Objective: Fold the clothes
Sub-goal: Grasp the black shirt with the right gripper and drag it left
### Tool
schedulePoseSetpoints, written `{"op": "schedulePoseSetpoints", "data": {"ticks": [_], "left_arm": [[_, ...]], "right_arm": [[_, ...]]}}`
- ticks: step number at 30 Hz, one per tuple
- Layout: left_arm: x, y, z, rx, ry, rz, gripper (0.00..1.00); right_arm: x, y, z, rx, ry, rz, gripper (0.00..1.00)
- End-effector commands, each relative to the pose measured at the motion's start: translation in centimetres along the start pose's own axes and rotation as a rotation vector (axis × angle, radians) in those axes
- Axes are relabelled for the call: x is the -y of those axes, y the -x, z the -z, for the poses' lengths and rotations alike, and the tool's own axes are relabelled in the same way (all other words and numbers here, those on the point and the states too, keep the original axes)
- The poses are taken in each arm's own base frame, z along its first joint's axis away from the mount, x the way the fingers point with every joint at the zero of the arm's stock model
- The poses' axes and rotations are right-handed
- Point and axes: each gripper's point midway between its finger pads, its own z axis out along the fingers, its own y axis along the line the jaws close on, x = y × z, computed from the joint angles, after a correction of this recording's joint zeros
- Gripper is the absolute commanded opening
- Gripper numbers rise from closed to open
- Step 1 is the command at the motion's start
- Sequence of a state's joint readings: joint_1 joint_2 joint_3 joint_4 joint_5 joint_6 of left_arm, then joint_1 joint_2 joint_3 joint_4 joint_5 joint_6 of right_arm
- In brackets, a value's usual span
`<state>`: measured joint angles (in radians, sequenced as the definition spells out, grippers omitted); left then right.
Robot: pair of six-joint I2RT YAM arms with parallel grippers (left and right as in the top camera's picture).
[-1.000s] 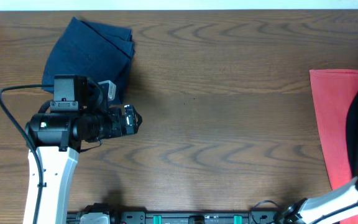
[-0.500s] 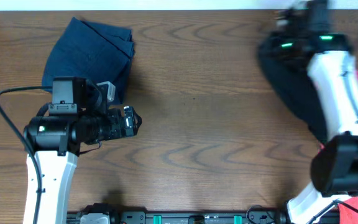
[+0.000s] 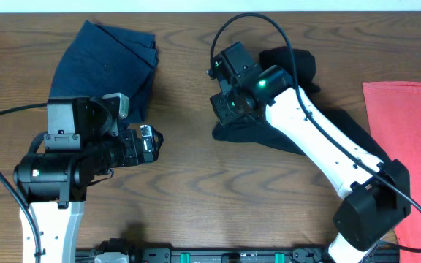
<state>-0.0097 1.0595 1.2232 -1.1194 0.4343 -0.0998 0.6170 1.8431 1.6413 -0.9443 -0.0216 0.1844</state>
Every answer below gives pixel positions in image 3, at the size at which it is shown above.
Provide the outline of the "black polo shirt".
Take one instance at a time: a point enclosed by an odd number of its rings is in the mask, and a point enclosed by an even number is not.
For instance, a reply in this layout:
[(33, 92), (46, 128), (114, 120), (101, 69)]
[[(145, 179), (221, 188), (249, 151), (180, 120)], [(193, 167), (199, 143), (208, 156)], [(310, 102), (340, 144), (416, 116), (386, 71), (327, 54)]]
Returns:
[[(313, 83), (316, 74), (316, 60), (307, 50), (294, 49), (295, 62), (297, 67), (297, 77), (301, 88), (308, 95), (320, 91), (320, 87)], [(291, 120), (282, 107), (284, 103), (277, 103), (268, 108), (269, 121), (257, 123), (250, 117), (242, 117), (228, 125), (216, 124), (213, 128), (212, 136), (218, 141), (227, 142), (256, 142), (269, 148), (304, 155), (296, 142), (290, 137), (292, 134), (300, 135), (304, 142), (313, 142), (315, 136), (310, 134), (306, 128), (310, 121), (301, 121), (300, 124)], [(384, 163), (390, 162), (391, 158), (345, 110), (322, 109), (320, 110), (340, 132), (344, 133), (352, 142), (362, 149), (377, 156)]]

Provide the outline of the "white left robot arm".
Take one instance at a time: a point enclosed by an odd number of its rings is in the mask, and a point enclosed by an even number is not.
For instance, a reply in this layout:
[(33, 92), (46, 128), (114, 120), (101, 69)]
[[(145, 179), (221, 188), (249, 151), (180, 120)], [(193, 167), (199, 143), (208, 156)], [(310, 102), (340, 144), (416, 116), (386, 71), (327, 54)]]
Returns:
[(24, 262), (74, 262), (87, 189), (116, 167), (153, 163), (164, 142), (149, 125), (122, 129), (129, 100), (121, 93), (57, 97), (47, 103), (48, 130), (34, 138), (14, 169)]

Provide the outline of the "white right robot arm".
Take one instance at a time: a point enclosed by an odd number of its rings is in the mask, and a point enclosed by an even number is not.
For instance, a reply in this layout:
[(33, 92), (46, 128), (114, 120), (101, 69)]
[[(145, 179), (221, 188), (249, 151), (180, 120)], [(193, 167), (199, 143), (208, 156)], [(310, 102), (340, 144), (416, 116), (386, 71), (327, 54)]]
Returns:
[(360, 147), (329, 121), (279, 66), (239, 68), (217, 61), (208, 70), (221, 93), (211, 103), (220, 124), (250, 117), (281, 132), (324, 173), (342, 203), (338, 234), (327, 249), (334, 262), (361, 262), (411, 212), (409, 172)]

